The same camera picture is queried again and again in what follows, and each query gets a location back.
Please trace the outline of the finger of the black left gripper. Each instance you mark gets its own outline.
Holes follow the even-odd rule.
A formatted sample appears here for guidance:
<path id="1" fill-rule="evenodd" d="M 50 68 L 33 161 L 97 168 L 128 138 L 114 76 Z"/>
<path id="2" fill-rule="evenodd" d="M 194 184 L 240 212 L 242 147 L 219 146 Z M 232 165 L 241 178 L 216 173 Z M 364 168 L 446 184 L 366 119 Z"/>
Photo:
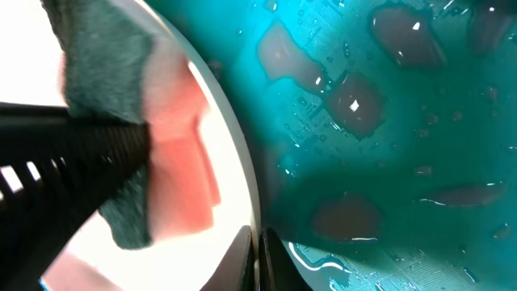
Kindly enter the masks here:
<path id="1" fill-rule="evenodd" d="M 2 103 L 1 288 L 37 290 L 66 243 L 149 158 L 149 130 L 65 108 Z"/>

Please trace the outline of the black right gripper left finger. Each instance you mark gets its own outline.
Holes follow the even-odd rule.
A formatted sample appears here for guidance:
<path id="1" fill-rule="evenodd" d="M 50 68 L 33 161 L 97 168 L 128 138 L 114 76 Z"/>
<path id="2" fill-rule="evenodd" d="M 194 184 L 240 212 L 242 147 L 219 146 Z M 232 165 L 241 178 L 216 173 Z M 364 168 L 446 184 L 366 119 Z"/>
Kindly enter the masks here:
<path id="1" fill-rule="evenodd" d="M 200 291 L 254 291 L 254 250 L 249 226 L 234 237 L 215 272 Z"/>

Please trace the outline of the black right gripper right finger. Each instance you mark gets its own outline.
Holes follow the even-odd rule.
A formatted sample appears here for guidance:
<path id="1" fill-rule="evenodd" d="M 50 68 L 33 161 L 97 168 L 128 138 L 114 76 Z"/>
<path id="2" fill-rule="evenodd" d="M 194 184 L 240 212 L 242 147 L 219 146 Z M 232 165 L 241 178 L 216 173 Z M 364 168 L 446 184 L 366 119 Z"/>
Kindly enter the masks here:
<path id="1" fill-rule="evenodd" d="M 267 228 L 261 232 L 258 247 L 262 291 L 312 291 L 273 229 Z"/>

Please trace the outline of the pink and green sponge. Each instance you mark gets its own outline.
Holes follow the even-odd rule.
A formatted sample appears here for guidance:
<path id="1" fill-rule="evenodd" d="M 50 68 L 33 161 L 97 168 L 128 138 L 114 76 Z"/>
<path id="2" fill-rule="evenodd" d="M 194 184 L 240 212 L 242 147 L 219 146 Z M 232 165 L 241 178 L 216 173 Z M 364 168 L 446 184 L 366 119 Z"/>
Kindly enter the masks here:
<path id="1" fill-rule="evenodd" d="M 116 245 L 209 228 L 220 197 L 198 131 L 207 102 L 176 39 L 132 1 L 42 6 L 64 54 L 69 113 L 149 128 L 149 161 L 99 208 Z"/>

